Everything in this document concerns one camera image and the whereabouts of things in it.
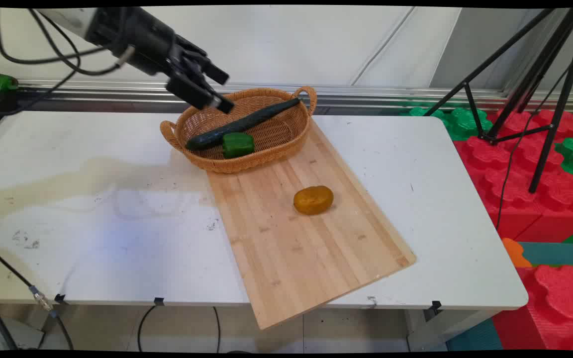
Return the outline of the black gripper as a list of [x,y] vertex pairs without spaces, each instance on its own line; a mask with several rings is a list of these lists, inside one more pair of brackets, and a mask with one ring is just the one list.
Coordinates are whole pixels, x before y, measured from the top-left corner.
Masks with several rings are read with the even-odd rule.
[[234,108],[232,100],[217,93],[205,80],[207,75],[224,85],[229,75],[214,65],[202,48],[141,7],[99,7],[85,39],[107,47],[117,57],[127,47],[134,47],[127,63],[150,76],[168,75],[166,90],[194,108],[216,108],[225,114]]

